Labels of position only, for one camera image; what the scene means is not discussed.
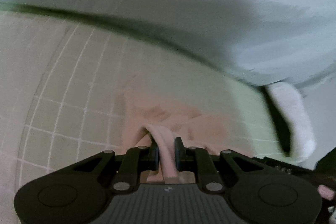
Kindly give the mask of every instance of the pink cloth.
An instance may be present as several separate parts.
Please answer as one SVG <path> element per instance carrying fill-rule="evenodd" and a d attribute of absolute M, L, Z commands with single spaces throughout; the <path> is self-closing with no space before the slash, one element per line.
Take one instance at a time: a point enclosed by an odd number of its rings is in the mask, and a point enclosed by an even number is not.
<path fill-rule="evenodd" d="M 136 80 L 125 88 L 125 124 L 122 153 L 134 146 L 150 146 L 153 138 L 160 153 L 159 172 L 142 175 L 142 182 L 192 183 L 194 176 L 178 172 L 174 158 L 174 140 L 181 137 L 185 147 L 205 148 L 218 155 L 232 149 L 247 156 L 251 151 L 240 151 L 227 143 L 225 117 L 204 115 L 198 109 L 154 94 L 141 92 Z"/>

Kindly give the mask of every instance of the circular plate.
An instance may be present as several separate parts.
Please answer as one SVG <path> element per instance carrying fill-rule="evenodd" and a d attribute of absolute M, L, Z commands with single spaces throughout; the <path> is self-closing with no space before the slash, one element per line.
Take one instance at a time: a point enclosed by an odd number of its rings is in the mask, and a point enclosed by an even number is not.
<path fill-rule="evenodd" d="M 244 175 L 230 201 L 242 218 L 259 224 L 314 223 L 322 200 L 310 183 L 290 175 Z"/>
<path fill-rule="evenodd" d="M 14 207 L 19 218 L 34 224 L 78 224 L 99 216 L 107 202 L 96 176 L 49 175 L 23 186 Z"/>

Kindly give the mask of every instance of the ribbed surface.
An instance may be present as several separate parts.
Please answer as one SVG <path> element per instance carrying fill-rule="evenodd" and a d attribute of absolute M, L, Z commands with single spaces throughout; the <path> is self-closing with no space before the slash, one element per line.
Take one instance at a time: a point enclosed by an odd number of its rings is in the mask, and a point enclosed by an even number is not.
<path fill-rule="evenodd" d="M 115 197 L 92 224 L 246 224 L 224 198 L 202 193 L 194 184 L 140 185 Z"/>

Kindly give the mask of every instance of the pink object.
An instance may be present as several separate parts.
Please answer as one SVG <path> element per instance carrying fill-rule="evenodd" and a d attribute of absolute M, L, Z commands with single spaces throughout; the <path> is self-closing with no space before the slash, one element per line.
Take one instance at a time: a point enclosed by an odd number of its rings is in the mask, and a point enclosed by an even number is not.
<path fill-rule="evenodd" d="M 125 88 L 125 124 L 122 153 L 134 146 L 150 146 L 154 138 L 160 153 L 159 172 L 142 174 L 142 182 L 193 183 L 190 172 L 178 172 L 175 167 L 174 140 L 181 137 L 185 147 L 205 148 L 218 155 L 221 150 L 232 149 L 247 156 L 251 151 L 240 151 L 224 143 L 227 132 L 225 117 L 204 115 L 198 109 L 173 100 L 141 92 L 132 80 Z"/>
<path fill-rule="evenodd" d="M 319 185 L 317 191 L 320 193 L 320 196 L 326 200 L 333 200 L 335 197 L 335 191 L 327 186 Z"/>

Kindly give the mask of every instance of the white towel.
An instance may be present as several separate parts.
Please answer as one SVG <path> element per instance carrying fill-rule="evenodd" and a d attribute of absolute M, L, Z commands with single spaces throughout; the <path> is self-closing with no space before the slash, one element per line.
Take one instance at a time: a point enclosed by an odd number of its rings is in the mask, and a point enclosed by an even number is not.
<path fill-rule="evenodd" d="M 290 156 L 295 162 L 306 160 L 315 150 L 316 141 L 301 94 L 284 82 L 268 85 L 267 90 L 291 130 Z"/>

